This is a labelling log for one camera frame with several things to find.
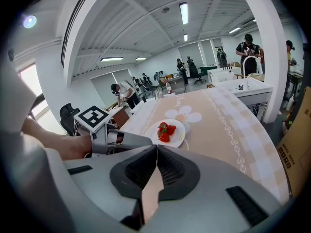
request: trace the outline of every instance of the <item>white plate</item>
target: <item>white plate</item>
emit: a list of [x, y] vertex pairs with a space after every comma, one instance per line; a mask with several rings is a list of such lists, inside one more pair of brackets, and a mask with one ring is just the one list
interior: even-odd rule
[[[157, 137], [157, 130], [161, 122], [166, 122], [168, 125], [176, 126], [174, 134], [170, 135], [169, 142], [161, 142]], [[156, 122], [154, 125], [152, 125], [145, 133], [145, 136], [152, 140], [152, 144], [161, 144], [177, 148], [183, 143], [185, 139], [186, 129], [185, 126], [180, 121], [177, 121], [175, 119], [165, 119]]]

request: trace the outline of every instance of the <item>bottle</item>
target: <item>bottle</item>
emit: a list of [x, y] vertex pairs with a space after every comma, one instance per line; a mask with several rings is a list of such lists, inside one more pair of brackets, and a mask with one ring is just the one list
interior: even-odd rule
[[165, 86], [166, 86], [166, 89], [167, 89], [167, 93], [168, 93], [168, 94], [173, 93], [173, 92], [172, 92], [171, 85], [170, 85], [167, 81], [166, 81], [165, 83], [166, 83]]
[[286, 110], [287, 111], [290, 111], [292, 105], [293, 105], [293, 102], [294, 102], [294, 95], [292, 95], [292, 97], [290, 98], [290, 100], [288, 101], [288, 104], [286, 106]]

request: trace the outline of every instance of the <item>desk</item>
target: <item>desk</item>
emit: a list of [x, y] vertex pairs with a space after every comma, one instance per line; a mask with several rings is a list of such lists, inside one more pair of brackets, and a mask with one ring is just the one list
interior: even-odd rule
[[204, 75], [208, 75], [207, 71], [213, 70], [213, 69], [216, 69], [216, 68], [217, 68], [217, 66], [200, 67], [201, 73], [204, 73]]
[[254, 73], [251, 73], [248, 75], [248, 77], [252, 77], [256, 80], [264, 82], [264, 74], [254, 75]]
[[167, 82], [170, 84], [173, 92], [181, 89], [183, 89], [183, 92], [187, 92], [184, 78], [182, 76], [177, 76], [173, 79], [169, 79], [167, 80]]
[[[172, 96], [175, 96], [175, 93], [171, 93], [171, 94], [165, 94], [164, 97], [167, 98], [167, 97], [172, 97]], [[154, 101], [156, 98], [150, 98], [150, 99], [147, 99], [146, 100], [146, 103], [150, 102], [150, 101]], [[140, 101], [138, 105], [135, 106], [134, 109], [131, 110], [131, 114], [133, 115], [134, 113], [136, 113], [138, 110], [140, 110], [143, 105], [144, 105], [144, 101]]]
[[130, 119], [123, 107], [110, 110], [109, 115], [115, 120], [120, 128], [128, 121], [128, 119]]
[[[268, 133], [246, 105], [225, 88], [145, 103], [121, 130], [144, 135], [150, 126], [166, 118], [179, 120], [186, 128], [180, 149], [225, 161], [265, 187], [280, 203], [289, 199], [285, 171]], [[163, 189], [159, 171], [154, 175], [142, 194], [147, 218], [157, 207], [155, 194]]]

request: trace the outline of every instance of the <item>beige tablecloth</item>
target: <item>beige tablecloth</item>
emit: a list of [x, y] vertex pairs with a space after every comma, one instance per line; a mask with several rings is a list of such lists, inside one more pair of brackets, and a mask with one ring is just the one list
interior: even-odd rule
[[144, 135], [154, 123], [167, 118], [181, 121], [186, 128], [179, 148], [226, 161], [281, 203], [288, 200], [283, 165], [269, 135], [229, 91], [218, 87], [147, 102], [121, 130]]

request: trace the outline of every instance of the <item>white basket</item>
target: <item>white basket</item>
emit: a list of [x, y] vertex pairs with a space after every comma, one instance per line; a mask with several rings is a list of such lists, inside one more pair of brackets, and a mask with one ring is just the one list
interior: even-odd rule
[[217, 72], [210, 74], [212, 83], [233, 80], [233, 76], [234, 76], [233, 72]]

